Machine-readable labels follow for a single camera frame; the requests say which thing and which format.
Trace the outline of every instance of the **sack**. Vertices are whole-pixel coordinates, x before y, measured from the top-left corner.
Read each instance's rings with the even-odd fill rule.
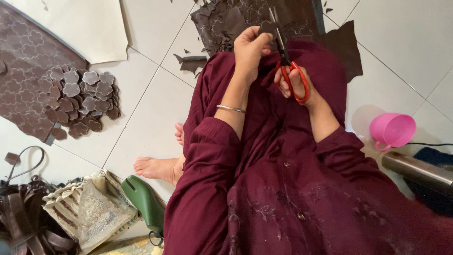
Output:
[[[68,183],[43,198],[44,206],[87,254],[106,240],[126,232],[141,220],[121,185],[106,171]]]

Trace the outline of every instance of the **pink plastic cup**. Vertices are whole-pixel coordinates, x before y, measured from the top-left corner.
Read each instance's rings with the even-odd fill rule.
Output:
[[[384,113],[370,124],[371,135],[376,139],[375,147],[381,152],[407,144],[414,137],[416,128],[411,116],[400,113]]]

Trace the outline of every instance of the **bare foot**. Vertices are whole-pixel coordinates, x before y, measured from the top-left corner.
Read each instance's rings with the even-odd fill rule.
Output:
[[[176,136],[176,141],[179,142],[184,147],[184,130],[183,130],[183,124],[180,123],[175,123],[174,127],[176,128],[176,132],[174,133],[174,136]]]
[[[151,179],[162,179],[176,186],[179,178],[183,175],[185,161],[186,158],[183,154],[179,158],[169,159],[138,157],[134,163],[134,170],[136,175]]]

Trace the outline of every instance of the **green plastic object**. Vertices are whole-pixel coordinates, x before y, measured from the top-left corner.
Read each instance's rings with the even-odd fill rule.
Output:
[[[129,175],[122,183],[127,198],[139,209],[146,226],[163,234],[165,208],[157,201],[153,189],[137,176]]]

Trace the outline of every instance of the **silver bangle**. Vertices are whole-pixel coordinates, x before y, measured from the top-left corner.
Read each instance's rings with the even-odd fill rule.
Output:
[[[228,110],[233,110],[233,111],[237,111],[237,112],[240,112],[240,113],[247,113],[246,110],[241,110],[241,109],[238,109],[238,108],[233,108],[233,107],[228,107],[228,106],[224,106],[224,105],[217,105],[217,108],[223,108],[223,109],[228,109]]]

